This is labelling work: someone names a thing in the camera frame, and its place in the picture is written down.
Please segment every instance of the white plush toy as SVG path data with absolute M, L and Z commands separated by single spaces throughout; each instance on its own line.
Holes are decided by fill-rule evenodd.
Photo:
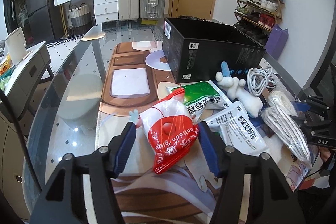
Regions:
M 256 118 L 259 111 L 263 108 L 262 101 L 253 96 L 247 90 L 244 89 L 246 81 L 244 79 L 232 78 L 227 63 L 222 62 L 222 72 L 216 73 L 216 80 L 218 86 L 226 91 L 226 95 L 229 99 L 238 99 L 246 111 L 252 118 Z

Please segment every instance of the anime print mat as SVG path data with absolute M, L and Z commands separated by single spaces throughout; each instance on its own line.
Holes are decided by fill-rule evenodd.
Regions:
M 166 87 L 174 82 L 162 51 L 162 41 L 122 42 L 112 54 L 98 114 L 95 148 L 108 145 L 129 121 L 129 112 L 143 112 L 168 95 Z M 205 110 L 201 119 L 213 114 Z M 279 167 L 296 188 L 307 170 L 293 163 L 290 152 L 282 147 Z M 209 171 L 198 140 L 190 152 L 161 175 L 152 171 L 154 152 L 141 128 L 124 172 L 112 180 L 115 196 L 126 223 L 195 223 L 208 224 L 216 205 L 222 179 Z M 244 182 L 241 223 L 246 221 L 249 199 L 249 176 Z M 84 181 L 85 189 L 89 182 Z M 95 213 L 86 194 L 90 223 Z

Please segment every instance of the purple bag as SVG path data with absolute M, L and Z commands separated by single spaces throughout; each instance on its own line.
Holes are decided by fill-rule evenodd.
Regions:
M 266 52 L 278 60 L 287 39 L 288 29 L 283 30 L 278 24 L 274 25 L 265 46 Z

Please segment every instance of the black refrigerator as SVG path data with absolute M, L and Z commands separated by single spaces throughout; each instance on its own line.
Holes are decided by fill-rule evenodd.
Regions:
M 35 44 L 52 42 L 64 35 L 60 9 L 53 0 L 26 0 L 26 6 Z

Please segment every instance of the black box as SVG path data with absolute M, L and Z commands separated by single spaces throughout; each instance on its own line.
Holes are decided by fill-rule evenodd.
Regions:
M 265 52 L 233 26 L 183 18 L 165 19 L 162 50 L 176 83 L 215 79 L 222 61 L 232 77 L 244 78 Z

